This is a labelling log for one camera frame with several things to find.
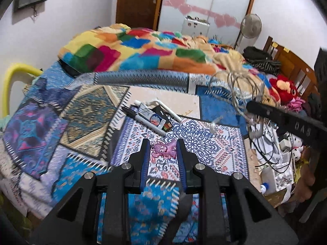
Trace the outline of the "black marker pen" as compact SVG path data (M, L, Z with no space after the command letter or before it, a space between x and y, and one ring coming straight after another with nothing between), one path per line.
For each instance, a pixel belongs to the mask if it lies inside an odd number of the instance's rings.
M122 111L130 118L140 122L141 124L143 124L144 126L147 126L147 128L151 129L152 131L154 131L155 133L165 137L166 136L166 132L164 132L163 130L159 129L158 127L156 127L155 125L153 125L152 123L150 123L149 121L147 121L146 119L144 119L143 117L141 117L140 115L138 115L136 112L134 112L133 110L129 109L126 106L123 106Z

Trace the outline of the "pink octopus toy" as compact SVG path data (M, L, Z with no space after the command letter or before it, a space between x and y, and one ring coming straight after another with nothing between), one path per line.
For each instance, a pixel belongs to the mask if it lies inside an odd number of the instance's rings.
M174 139L169 143L158 141L152 146L151 156L154 158L163 157L164 159L176 159L176 145L177 141Z

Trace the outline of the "red plush toy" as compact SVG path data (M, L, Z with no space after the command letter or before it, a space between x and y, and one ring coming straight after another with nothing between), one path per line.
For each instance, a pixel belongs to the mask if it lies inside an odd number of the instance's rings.
M299 96L294 82L282 74L269 79L269 82L277 91L281 105L287 105L292 99Z

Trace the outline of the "clear plastic syringe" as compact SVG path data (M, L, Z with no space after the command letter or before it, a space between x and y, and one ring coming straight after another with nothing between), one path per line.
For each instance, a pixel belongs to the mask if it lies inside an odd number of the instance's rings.
M219 116L210 123L210 125L209 125L210 133L215 134L217 132L217 129L218 129L217 126L222 119L223 119L223 116Z

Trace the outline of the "wooden headboard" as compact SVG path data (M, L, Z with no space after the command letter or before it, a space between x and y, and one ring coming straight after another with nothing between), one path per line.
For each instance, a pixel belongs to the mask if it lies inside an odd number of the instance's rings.
M263 50L270 53L273 60L281 63L280 73L295 83L302 99L306 100L310 94L319 95L314 70L299 56L276 43L270 36Z

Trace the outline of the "black striped clothing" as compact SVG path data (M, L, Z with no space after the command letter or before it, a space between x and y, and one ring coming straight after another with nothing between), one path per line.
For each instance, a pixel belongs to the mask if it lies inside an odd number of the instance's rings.
M277 76L280 72L281 63L274 61L273 57L266 51L256 47L246 47L242 55L251 66L265 74Z

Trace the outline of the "white bottle blue cap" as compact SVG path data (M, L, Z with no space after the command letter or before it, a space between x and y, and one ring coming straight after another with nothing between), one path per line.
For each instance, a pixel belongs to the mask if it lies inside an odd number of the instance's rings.
M275 171L267 166L261 171L261 193L263 195L269 195L280 191L276 181Z

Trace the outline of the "blue patchwork bed sheet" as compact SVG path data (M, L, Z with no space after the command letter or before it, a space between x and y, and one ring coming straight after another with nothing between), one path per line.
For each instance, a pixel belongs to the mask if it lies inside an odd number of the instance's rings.
M127 162L143 139L152 146L183 139L218 173L248 175L245 120L226 102L228 85L208 75L163 70L86 73L70 78L55 63L27 90L1 129L1 188L22 214L45 218L86 172L105 174ZM158 98L172 130L163 137L122 107ZM209 125L223 116L215 134ZM129 196L133 244L189 243L197 238L198 195L180 198L177 159L150 154L146 190Z

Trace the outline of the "white standing fan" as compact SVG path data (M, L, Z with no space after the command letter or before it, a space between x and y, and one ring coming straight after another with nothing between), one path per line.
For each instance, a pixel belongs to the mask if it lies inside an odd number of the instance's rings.
M246 47L253 46L261 31L261 18L253 13L246 15L241 22L240 33L234 45L234 49L243 52Z

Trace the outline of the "colourful patch blanket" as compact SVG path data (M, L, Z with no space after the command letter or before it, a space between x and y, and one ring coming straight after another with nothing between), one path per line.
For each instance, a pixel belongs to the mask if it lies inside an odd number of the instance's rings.
M180 32L113 24L78 34L60 49L58 58L80 73L160 69L215 75L222 84L227 83L228 72L239 72L257 86L264 84L266 95L275 92L267 78L236 50Z

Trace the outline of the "white box on wardrobe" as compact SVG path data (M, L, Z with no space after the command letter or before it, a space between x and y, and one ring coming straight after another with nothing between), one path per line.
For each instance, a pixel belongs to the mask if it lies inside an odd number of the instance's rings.
M187 16L184 19L181 33L190 37L207 36L210 24L203 19Z

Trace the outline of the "white wardrobe with pink hearts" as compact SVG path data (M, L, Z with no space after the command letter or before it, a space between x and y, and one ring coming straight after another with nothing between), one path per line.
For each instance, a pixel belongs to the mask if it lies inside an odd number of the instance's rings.
M253 6L254 0L162 0L158 30L181 32L191 36L198 34L198 28L186 31L185 22L189 16L205 20L208 28L204 35L215 37L218 42L235 45L240 33L241 22Z

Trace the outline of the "brown wooden door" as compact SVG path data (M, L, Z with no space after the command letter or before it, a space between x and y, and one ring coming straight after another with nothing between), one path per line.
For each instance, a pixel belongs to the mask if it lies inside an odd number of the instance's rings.
M115 22L156 30L162 0L117 0Z

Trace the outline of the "yellow foam bed rail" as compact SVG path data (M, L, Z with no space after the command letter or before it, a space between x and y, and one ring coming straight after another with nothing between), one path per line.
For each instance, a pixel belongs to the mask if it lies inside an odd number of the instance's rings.
M2 83L1 113L2 117L12 115L24 98L23 89L43 71L23 63L12 64L5 72Z

